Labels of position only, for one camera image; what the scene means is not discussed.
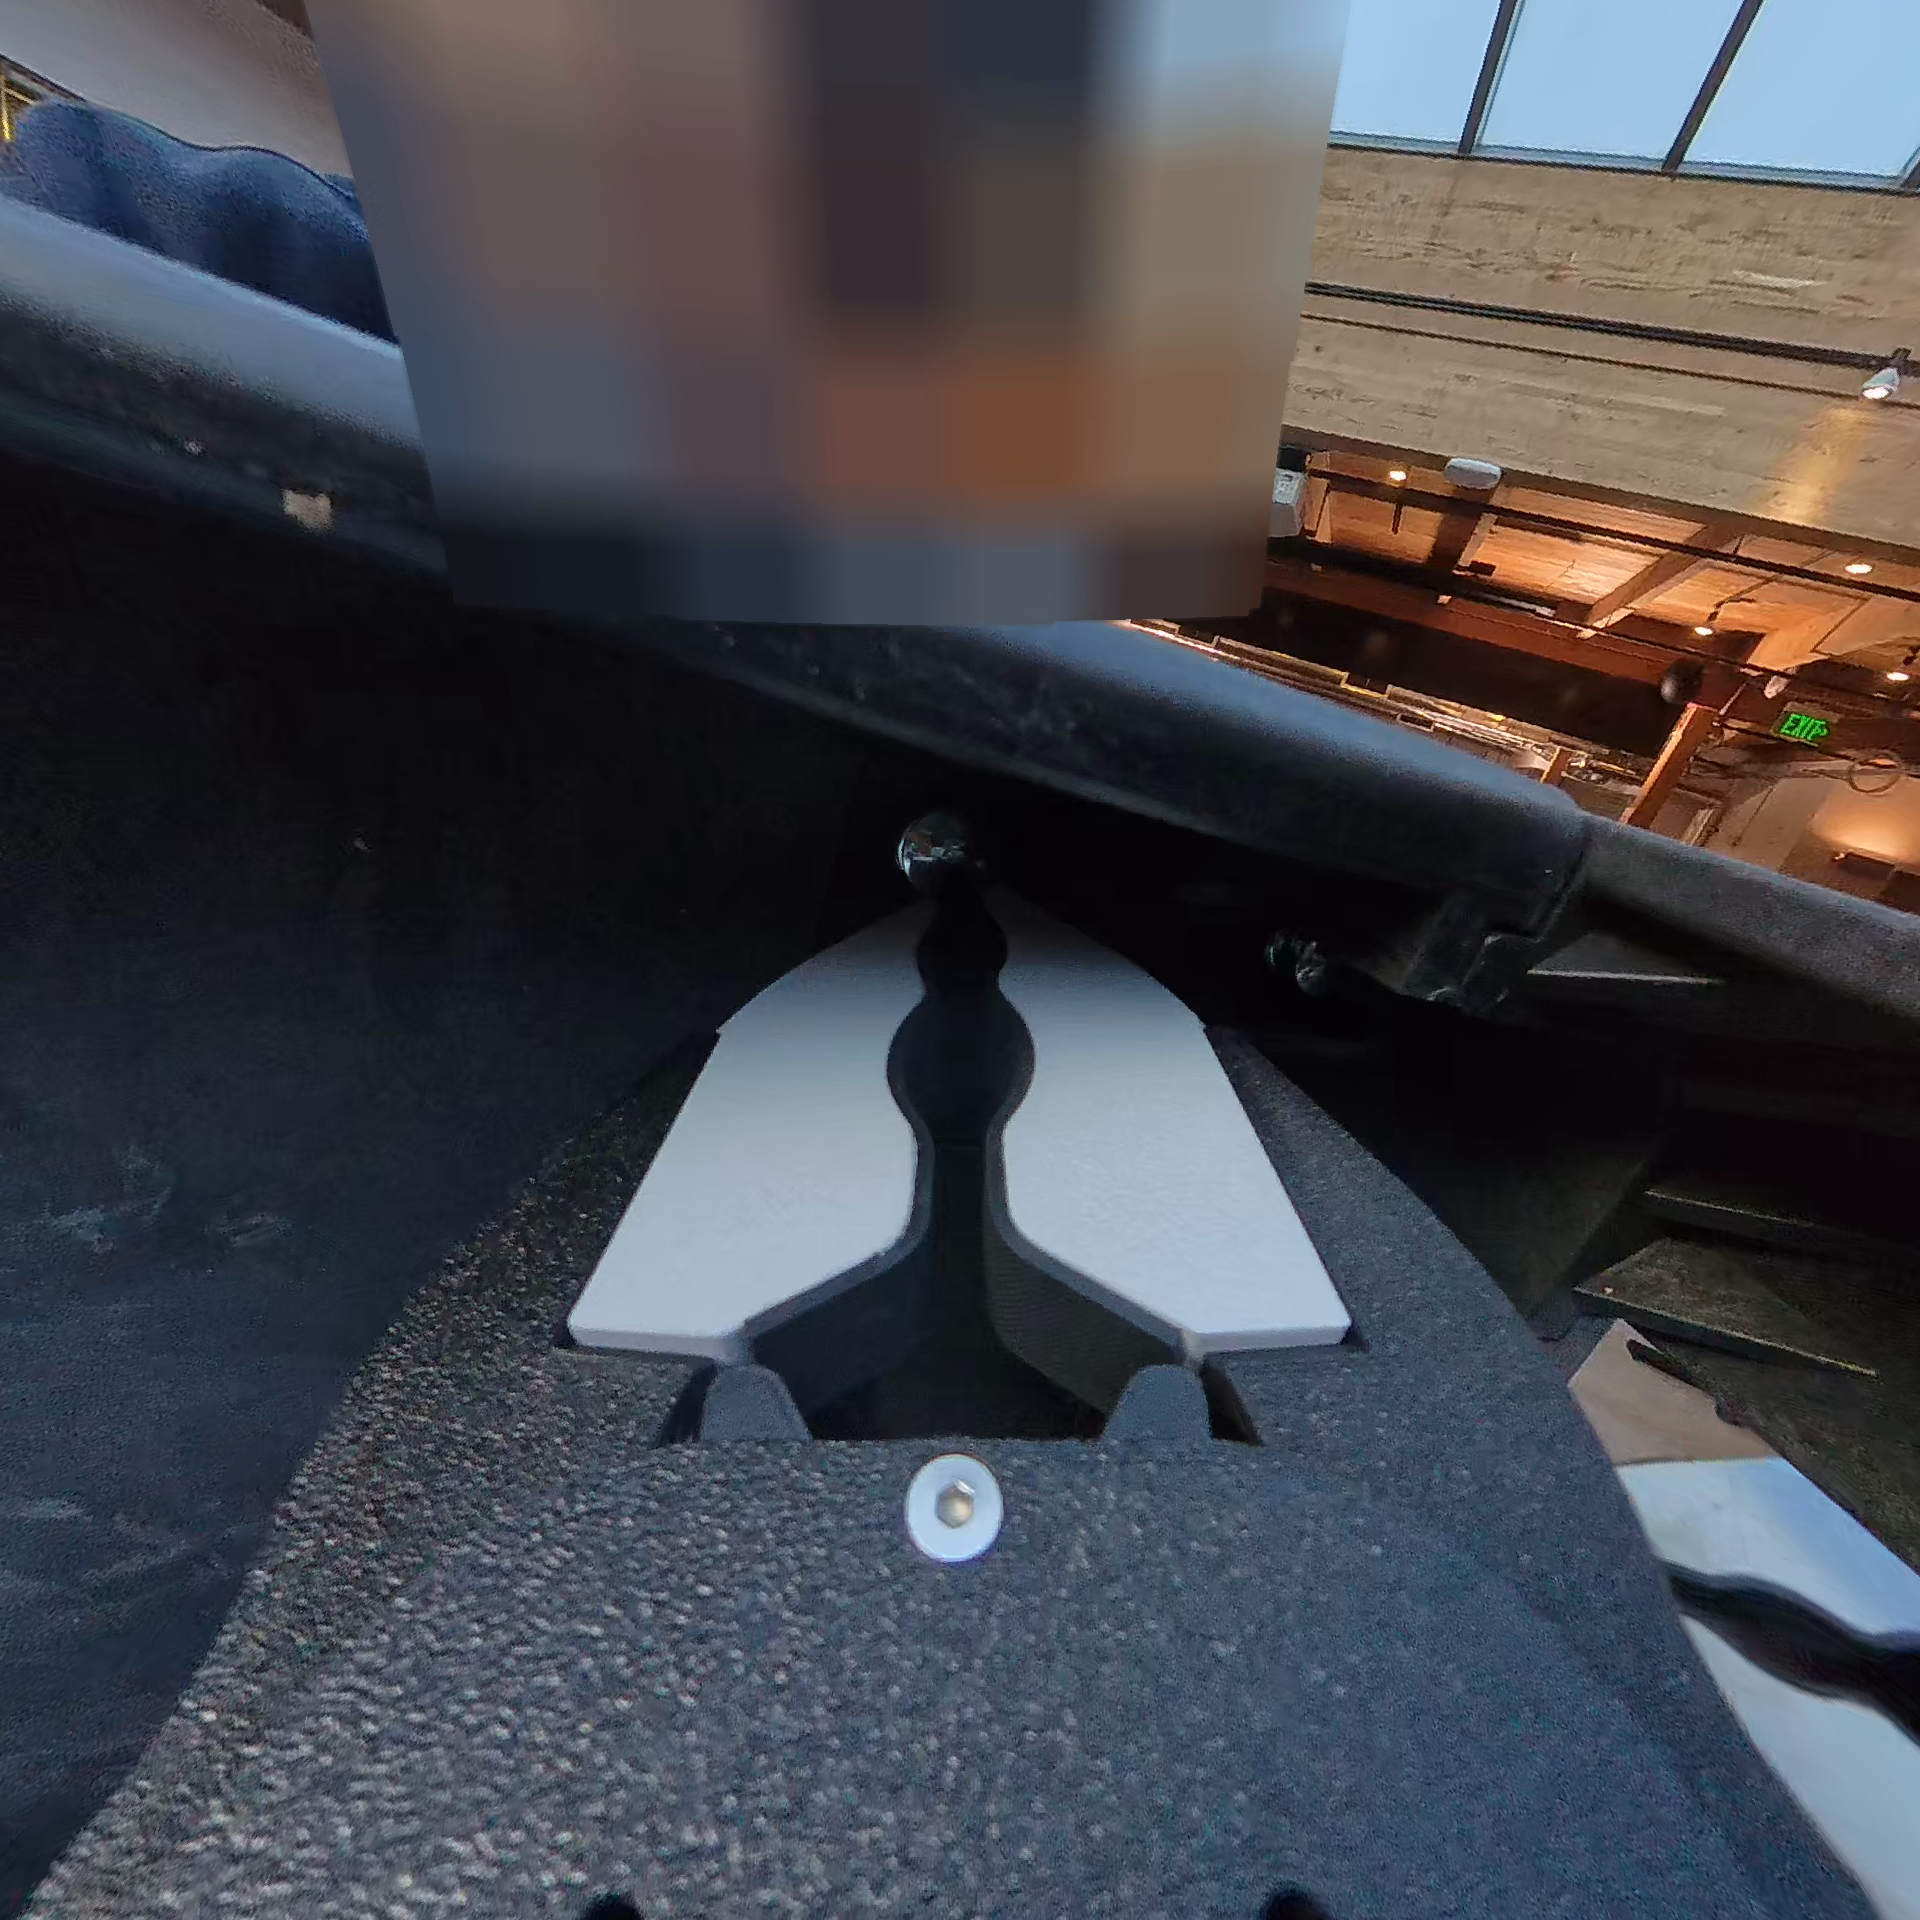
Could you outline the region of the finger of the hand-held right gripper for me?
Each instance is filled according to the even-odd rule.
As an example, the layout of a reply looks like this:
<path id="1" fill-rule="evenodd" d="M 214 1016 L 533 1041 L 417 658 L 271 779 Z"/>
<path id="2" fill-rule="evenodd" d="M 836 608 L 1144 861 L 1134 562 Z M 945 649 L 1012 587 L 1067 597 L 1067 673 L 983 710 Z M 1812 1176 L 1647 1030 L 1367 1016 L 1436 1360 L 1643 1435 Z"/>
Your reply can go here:
<path id="1" fill-rule="evenodd" d="M 1889 1720 L 1812 1696 L 1750 1664 L 1703 1624 L 1684 1633 L 1750 1745 L 1876 1915 L 1918 1915 L 1918 1747 Z"/>
<path id="2" fill-rule="evenodd" d="M 1784 1594 L 1871 1641 L 1918 1641 L 1918 1575 L 1782 1458 L 1633 1463 L 1619 1479 L 1664 1567 Z"/>

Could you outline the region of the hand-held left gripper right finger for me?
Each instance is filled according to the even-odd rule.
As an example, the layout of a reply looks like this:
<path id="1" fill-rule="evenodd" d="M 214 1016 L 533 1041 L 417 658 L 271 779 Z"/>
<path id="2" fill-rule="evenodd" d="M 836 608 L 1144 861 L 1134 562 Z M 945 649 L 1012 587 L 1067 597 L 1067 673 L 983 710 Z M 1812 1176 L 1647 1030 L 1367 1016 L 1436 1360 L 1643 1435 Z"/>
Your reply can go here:
<path id="1" fill-rule="evenodd" d="M 1031 1070 L 990 1177 L 991 1326 L 1029 1365 L 1199 1365 L 1334 1346 L 1350 1314 L 1199 1017 L 990 895 Z"/>

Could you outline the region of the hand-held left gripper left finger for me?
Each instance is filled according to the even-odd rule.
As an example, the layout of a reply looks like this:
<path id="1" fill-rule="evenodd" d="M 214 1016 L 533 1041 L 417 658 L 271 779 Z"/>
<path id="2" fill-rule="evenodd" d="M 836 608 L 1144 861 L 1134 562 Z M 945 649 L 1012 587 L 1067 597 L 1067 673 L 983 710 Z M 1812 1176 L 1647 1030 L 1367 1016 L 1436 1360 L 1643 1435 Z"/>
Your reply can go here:
<path id="1" fill-rule="evenodd" d="M 780 1314 L 899 1247 L 921 1151 L 888 1055 L 924 1000 L 929 919 L 925 904 L 878 919 L 718 1030 L 566 1317 L 581 1346 L 740 1360 Z"/>

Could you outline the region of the dark cabinet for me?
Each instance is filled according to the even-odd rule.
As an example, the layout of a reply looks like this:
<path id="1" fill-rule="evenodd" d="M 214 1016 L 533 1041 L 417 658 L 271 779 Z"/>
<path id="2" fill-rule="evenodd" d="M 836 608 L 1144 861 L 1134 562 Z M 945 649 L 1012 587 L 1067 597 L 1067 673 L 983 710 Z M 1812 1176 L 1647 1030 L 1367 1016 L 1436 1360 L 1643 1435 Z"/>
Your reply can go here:
<path id="1" fill-rule="evenodd" d="M 1135 630 L 597 632 L 5 335 L 5 1915 L 1876 1915 L 1664 1567 L 1915 1573 L 1915 927 Z M 917 897 L 963 811 L 981 878 Z M 990 895 L 1207 1030 L 1350 1328 L 1029 1365 Z M 718 1030 L 929 906 L 887 1255 L 589 1352 Z"/>

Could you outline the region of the grey desk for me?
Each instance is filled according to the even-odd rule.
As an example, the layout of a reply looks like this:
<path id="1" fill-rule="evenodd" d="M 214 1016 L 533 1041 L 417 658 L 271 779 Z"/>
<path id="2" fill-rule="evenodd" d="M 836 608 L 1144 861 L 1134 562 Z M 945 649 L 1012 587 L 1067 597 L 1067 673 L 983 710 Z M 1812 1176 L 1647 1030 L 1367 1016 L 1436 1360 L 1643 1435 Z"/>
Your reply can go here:
<path id="1" fill-rule="evenodd" d="M 415 458 L 399 351 L 38 208 L 1 206 L 5 335 L 113 368 L 148 394 L 238 402 Z"/>

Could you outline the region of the skylight window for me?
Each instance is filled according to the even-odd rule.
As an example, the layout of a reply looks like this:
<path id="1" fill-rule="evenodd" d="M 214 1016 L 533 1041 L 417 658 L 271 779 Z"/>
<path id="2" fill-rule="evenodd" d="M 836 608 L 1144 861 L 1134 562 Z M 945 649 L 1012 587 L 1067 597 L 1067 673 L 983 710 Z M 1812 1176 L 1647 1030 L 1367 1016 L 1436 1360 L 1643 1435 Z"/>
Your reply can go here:
<path id="1" fill-rule="evenodd" d="M 1915 193 L 1915 2 L 1355 2 L 1333 141 Z"/>

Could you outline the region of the wooden post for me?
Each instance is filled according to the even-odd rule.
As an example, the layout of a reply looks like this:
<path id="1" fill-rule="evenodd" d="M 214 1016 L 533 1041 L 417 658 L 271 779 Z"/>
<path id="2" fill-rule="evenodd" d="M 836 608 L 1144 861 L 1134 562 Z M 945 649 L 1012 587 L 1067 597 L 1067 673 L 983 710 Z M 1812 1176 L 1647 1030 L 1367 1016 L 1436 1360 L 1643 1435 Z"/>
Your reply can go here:
<path id="1" fill-rule="evenodd" d="M 1649 765 L 1631 802 L 1623 809 L 1621 825 L 1652 830 L 1680 782 L 1687 777 L 1696 754 L 1717 737 L 1721 715 L 1712 705 L 1687 705 L 1657 760 Z"/>

